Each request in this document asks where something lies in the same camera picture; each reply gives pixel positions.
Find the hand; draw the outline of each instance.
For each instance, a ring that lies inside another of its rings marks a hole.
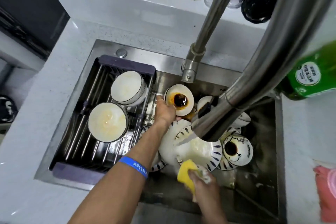
[[[168,128],[174,120],[180,119],[180,117],[176,118],[175,106],[167,105],[166,102],[163,100],[163,97],[157,95],[154,121],[165,121],[166,127]]]
[[[188,170],[188,175],[195,185],[196,202],[201,209],[205,222],[208,224],[227,224],[228,221],[221,207],[221,196],[216,178],[208,172],[207,175],[211,178],[211,182],[205,184],[196,175],[195,171]]]

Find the white countertop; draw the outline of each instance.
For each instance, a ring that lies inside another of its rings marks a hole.
[[[87,191],[43,183],[33,177],[96,39],[181,58],[189,49],[186,45],[70,20],[0,146],[0,222],[66,223],[86,196]],[[242,71],[248,60],[205,55],[202,62]],[[319,223],[314,164],[306,144],[308,104],[306,100],[293,102],[283,98],[288,223]],[[171,210],[158,206],[150,206],[156,213],[148,214],[141,207],[134,223],[148,223],[154,215],[159,215],[161,222],[165,218],[166,223],[176,223],[177,219],[181,223],[199,222],[190,214],[178,211],[166,214]]]

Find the white round label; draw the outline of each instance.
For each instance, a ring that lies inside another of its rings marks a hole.
[[[317,64],[308,61],[302,64],[301,69],[296,71],[296,80],[306,86],[313,86],[321,80],[321,72]]]

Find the yellow sponge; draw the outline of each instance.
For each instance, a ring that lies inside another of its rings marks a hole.
[[[184,183],[191,190],[192,194],[195,195],[194,183],[188,175],[189,169],[199,172],[197,165],[191,159],[189,159],[181,164],[180,170],[177,174],[177,180],[181,183]]]

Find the wristband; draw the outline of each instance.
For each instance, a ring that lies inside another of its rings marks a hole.
[[[148,178],[148,172],[146,168],[144,168],[141,164],[136,162],[134,159],[124,156],[119,160],[119,162],[125,163],[126,165],[133,167],[136,171],[141,173],[145,177],[145,179]]]

